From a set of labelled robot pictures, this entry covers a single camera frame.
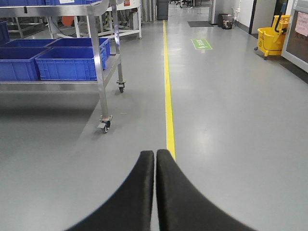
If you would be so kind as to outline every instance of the metal shelf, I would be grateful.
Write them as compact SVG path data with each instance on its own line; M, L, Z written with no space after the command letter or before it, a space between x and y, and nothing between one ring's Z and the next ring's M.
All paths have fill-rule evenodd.
M103 71L104 83L107 86L120 63L120 55L112 54L107 60L107 69ZM4 91L57 91L57 90L79 90L97 91L97 81L29 81L14 82L0 81L0 90Z
M15 91L15 90L97 90L100 96L100 105L102 116L99 123L99 128L106 133L109 130L112 116L108 113L107 98L105 88L112 77L115 69L118 69L119 90L123 92L125 81L122 74L122 63L120 55L120 39L119 28L117 23L116 5L123 3L124 0L102 0L90 5L59 5L59 6L8 6L0 7L1 17L36 17L46 16L51 32L53 16L86 16L88 21L89 36L92 40L92 48L94 54L94 63L97 81L36 81L36 82L0 82L0 90ZM116 54L109 57L107 68L103 70L101 49L96 28L96 16L101 16L109 7L112 7L115 24L115 49Z
M100 16L108 7L109 0L88 5L6 6L0 7L0 15L1 17Z

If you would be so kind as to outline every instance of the caster wheel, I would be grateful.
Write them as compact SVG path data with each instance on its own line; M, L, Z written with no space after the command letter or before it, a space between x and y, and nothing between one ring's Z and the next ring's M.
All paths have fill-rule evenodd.
M108 130L110 128L110 124L111 124L110 121L107 121L105 123L105 126L102 128L102 131L103 131L104 134L108 132Z

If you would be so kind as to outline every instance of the black floor mat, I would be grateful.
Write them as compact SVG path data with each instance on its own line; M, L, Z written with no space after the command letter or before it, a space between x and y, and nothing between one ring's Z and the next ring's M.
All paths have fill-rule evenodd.
M208 21L188 21L190 27L212 27Z

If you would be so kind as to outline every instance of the yellow mop bucket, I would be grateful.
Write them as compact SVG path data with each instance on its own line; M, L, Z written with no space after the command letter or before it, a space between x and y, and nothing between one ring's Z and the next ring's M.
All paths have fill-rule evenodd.
M285 10L285 5L282 6L281 14ZM285 32L289 25L289 15L276 15L272 27L259 28L258 42L255 51L260 49L265 58L269 55L281 55Z

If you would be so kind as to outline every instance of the trash can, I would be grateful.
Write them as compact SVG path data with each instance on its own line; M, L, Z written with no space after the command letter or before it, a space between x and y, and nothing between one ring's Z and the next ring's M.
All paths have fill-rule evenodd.
M234 16L232 14L225 14L222 16L222 28L225 30L232 29Z
M157 0L157 19L168 20L169 0Z
M219 15L218 15L218 19L217 19L217 26L218 27L222 27L222 16L223 15L228 15L228 13L220 13Z

